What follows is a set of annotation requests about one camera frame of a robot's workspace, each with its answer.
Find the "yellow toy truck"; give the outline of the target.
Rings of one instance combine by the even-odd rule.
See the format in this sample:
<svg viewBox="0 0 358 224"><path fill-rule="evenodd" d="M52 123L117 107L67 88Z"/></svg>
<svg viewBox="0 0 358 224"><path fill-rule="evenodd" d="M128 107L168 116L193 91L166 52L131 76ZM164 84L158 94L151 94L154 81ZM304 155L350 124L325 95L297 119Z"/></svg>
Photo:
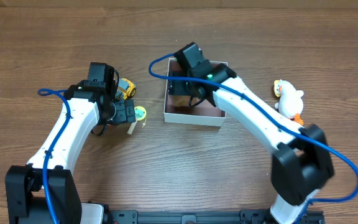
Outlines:
<svg viewBox="0 0 358 224"><path fill-rule="evenodd" d="M136 89L135 83L126 78L121 78L116 92L116 99L131 99L135 96Z"/></svg>

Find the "white plush duck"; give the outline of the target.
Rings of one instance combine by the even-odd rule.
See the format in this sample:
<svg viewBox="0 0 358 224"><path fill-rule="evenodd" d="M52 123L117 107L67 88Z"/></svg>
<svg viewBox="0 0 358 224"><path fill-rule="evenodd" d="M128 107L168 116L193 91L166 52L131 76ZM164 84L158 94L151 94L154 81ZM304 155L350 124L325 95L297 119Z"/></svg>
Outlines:
<svg viewBox="0 0 358 224"><path fill-rule="evenodd" d="M304 108L302 100L304 95L303 90L297 90L286 80L275 80L273 83L273 92L279 97L279 101L275 103L275 109L284 117L300 125L304 125L300 117Z"/></svg>

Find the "brown plush toy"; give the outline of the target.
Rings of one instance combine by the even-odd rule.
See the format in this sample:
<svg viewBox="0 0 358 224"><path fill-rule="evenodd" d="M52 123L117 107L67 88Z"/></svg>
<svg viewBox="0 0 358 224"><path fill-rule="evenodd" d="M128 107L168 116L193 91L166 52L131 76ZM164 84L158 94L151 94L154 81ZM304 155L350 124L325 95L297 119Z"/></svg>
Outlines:
<svg viewBox="0 0 358 224"><path fill-rule="evenodd" d="M174 107L189 107L192 103L191 96L180 96L180 95L173 95L172 101Z"/></svg>

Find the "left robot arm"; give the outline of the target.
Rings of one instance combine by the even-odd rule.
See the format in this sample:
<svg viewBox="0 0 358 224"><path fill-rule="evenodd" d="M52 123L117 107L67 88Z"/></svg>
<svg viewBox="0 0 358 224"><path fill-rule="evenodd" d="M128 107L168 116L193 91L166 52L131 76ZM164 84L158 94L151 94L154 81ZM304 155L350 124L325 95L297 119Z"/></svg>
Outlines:
<svg viewBox="0 0 358 224"><path fill-rule="evenodd" d="M113 124L120 115L134 120L134 107L118 106L119 74L92 62L88 77L66 90L42 88L55 95L62 110L40 149L24 166L11 166L5 177L9 223L114 223L108 205L83 203L73 180L76 161L95 126Z"/></svg>

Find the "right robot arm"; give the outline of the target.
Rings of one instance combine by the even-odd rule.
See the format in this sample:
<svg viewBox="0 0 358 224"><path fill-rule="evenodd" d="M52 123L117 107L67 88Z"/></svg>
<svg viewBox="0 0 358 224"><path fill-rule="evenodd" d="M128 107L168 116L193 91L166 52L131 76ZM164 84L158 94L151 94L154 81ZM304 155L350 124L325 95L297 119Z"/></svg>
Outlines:
<svg viewBox="0 0 358 224"><path fill-rule="evenodd" d="M316 125L304 128L256 96L224 63L213 64L194 42L173 53L183 73L169 75L189 96L207 100L242 123L272 156L271 182L277 199L270 214L277 223L295 223L306 204L334 175L326 138Z"/></svg>

